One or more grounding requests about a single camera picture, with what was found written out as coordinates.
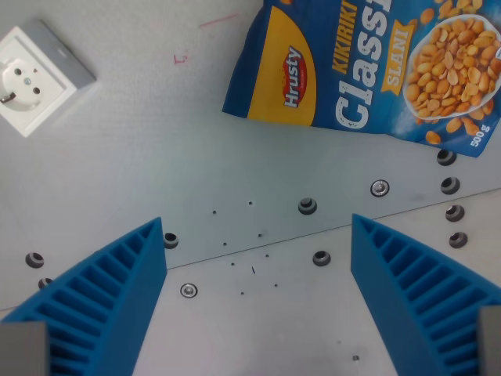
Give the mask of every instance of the gray metal surface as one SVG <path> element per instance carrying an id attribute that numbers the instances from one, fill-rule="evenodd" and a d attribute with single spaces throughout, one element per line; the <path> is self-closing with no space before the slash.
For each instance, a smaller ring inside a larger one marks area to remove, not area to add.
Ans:
<path id="1" fill-rule="evenodd" d="M 344 226 L 352 212 L 376 218 L 501 186 L 499 131 L 480 158 L 459 156 L 445 168 L 437 149 L 388 136 L 222 114 L 260 6 L 2 4 L 0 34 L 41 18 L 98 82 L 28 139 L 0 120 L 0 308 L 19 304 L 41 278 L 57 277 L 158 215 L 179 237 L 168 252 L 169 267 L 176 267 Z M 449 176 L 461 182 L 452 197 L 440 191 Z M 391 186 L 382 198 L 370 194 L 378 179 Z M 298 211 L 304 197 L 317 201 L 315 214 Z M 27 268 L 23 258 L 31 251 L 44 257 L 43 268 Z"/>
<path id="2" fill-rule="evenodd" d="M 501 190 L 457 203 L 466 215 L 454 223 L 448 204 L 379 222 L 500 285 Z M 456 231 L 470 238 L 459 250 L 449 246 Z M 134 375 L 395 376 L 351 275 L 350 247 L 347 226 L 169 270 Z M 320 250 L 328 266 L 313 264 Z M 185 283 L 198 287 L 195 298 L 181 296 Z"/>

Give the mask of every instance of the electrical outlet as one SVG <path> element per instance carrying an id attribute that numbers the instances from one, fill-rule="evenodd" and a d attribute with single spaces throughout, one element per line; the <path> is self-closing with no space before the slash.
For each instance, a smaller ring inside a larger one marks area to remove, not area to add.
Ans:
<path id="1" fill-rule="evenodd" d="M 0 115 L 24 137 L 94 80 L 39 20 L 0 41 Z"/>

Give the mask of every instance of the blue 3d-printed part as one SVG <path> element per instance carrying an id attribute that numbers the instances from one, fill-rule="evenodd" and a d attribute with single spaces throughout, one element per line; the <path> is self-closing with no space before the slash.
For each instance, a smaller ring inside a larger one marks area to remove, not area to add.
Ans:
<path id="1" fill-rule="evenodd" d="M 80 262 L 3 321 L 47 323 L 52 376 L 129 376 L 166 276 L 159 218 Z"/>
<path id="2" fill-rule="evenodd" d="M 359 215 L 353 215 L 351 272 L 399 375 L 479 374 L 478 311 L 501 303 L 497 286 Z"/>

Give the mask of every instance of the gray block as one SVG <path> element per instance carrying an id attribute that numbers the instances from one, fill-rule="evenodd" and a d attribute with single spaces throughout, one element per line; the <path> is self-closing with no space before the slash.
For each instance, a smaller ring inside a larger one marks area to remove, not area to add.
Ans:
<path id="1" fill-rule="evenodd" d="M 501 305 L 482 307 L 477 325 L 481 376 L 501 375 Z"/>
<path id="2" fill-rule="evenodd" d="M 0 324 L 0 374 L 49 376 L 49 334 L 43 322 Z"/>

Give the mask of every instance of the snack bag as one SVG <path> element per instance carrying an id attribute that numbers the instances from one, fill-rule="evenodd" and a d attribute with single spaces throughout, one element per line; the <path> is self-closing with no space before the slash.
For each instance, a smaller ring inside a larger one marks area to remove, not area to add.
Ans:
<path id="1" fill-rule="evenodd" d="M 265 0 L 223 111 L 481 154 L 501 115 L 499 0 Z"/>

